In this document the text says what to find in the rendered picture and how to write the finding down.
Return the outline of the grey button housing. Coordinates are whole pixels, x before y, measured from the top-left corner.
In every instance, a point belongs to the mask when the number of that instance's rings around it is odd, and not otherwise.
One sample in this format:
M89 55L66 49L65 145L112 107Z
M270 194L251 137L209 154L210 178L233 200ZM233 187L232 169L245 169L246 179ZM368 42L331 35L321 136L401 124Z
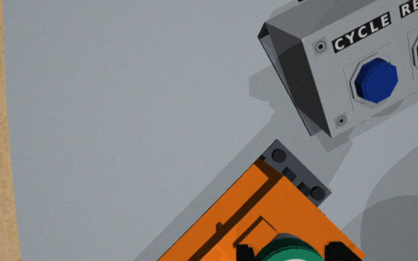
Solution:
M307 0L258 39L310 136L334 138L418 91L418 0Z

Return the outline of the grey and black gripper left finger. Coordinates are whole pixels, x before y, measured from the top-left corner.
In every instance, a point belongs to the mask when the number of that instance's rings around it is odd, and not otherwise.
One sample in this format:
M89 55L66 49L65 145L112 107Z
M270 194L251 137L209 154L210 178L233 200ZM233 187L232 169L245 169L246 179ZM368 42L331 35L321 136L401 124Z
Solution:
M257 261L252 247L247 244L236 245L236 261Z

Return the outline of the green screw cap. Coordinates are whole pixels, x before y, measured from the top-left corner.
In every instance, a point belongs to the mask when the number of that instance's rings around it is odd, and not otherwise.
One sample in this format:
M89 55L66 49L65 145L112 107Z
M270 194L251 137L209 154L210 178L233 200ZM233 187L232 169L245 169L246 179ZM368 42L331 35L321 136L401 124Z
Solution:
M255 257L257 261L325 261L310 244L294 238L272 241Z

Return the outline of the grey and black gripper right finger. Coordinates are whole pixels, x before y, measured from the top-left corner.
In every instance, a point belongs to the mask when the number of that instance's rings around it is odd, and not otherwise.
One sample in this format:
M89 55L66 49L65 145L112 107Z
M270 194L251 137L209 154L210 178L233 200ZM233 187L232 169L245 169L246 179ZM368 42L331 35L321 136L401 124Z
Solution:
M325 261L363 261L341 241L331 241L324 248Z

